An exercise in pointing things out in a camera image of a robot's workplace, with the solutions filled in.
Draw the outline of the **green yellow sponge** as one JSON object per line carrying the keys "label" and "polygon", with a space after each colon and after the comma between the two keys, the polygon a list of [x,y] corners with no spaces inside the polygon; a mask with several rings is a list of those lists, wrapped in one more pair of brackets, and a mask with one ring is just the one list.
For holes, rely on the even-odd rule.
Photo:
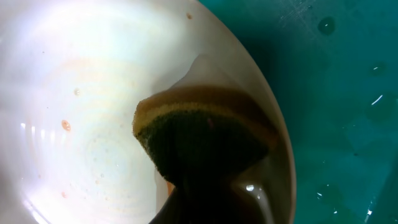
{"label": "green yellow sponge", "polygon": [[132,132],[174,189],[154,223],[260,223],[235,178],[273,150],[279,133],[246,93],[177,87],[140,101]]}

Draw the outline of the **white plate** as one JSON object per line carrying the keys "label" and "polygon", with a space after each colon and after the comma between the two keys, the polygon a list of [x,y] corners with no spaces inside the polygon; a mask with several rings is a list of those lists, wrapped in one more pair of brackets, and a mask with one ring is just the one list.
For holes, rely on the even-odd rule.
{"label": "white plate", "polygon": [[134,111],[196,70],[225,72],[278,129],[238,192],[262,222],[292,223],[292,146],[259,67],[198,1],[156,0],[1,2],[1,222],[149,223],[170,187]]}

